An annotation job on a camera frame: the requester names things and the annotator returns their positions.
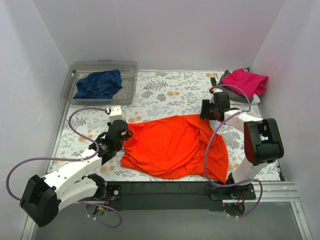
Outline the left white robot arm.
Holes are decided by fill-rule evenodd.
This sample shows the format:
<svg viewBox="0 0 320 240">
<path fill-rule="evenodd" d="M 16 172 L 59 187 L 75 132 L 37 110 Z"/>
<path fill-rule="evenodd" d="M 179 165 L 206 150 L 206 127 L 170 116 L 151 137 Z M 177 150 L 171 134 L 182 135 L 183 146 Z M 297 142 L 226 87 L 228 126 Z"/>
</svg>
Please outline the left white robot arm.
<svg viewBox="0 0 320 240">
<path fill-rule="evenodd" d="M 43 177 L 32 176 L 25 187 L 20 207 L 38 227 L 48 225 L 65 207 L 85 198 L 101 200 L 107 182 L 92 171 L 114 158 L 123 142 L 132 136 L 127 122 L 114 120 L 80 156 Z"/>
</svg>

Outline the orange t shirt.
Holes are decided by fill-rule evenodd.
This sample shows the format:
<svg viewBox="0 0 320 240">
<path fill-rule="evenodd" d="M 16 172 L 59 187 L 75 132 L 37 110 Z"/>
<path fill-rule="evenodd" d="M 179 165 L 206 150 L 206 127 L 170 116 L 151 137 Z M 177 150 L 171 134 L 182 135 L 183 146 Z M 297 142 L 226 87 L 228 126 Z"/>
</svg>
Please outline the orange t shirt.
<svg viewBox="0 0 320 240">
<path fill-rule="evenodd" d="M 123 143 L 123 168 L 161 179 L 205 176 L 205 151 L 214 130 L 198 114 L 175 115 L 162 119 L 130 123 L 132 137 Z M 223 137 L 216 134 L 208 152 L 208 174 L 225 183 L 229 156 Z"/>
</svg>

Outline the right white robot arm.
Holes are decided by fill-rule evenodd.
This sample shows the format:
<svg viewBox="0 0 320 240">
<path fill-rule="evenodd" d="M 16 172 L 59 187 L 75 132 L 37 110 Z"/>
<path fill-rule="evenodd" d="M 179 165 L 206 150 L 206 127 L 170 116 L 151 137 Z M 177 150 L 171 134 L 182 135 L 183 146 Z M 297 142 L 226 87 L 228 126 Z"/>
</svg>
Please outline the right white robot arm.
<svg viewBox="0 0 320 240">
<path fill-rule="evenodd" d="M 237 199 L 245 192 L 244 186 L 256 182 L 256 175 L 267 165 L 284 156 L 284 147 L 277 121 L 249 115 L 247 110 L 231 107 L 227 92 L 210 90 L 212 97 L 201 104 L 202 120 L 218 121 L 220 124 L 209 139 L 204 154 L 204 172 L 209 183 L 216 188 L 226 188 L 227 195 Z M 222 126 L 233 127 L 244 134 L 245 157 L 239 167 L 228 177 L 226 184 L 217 183 L 209 177 L 209 149 Z"/>
</svg>

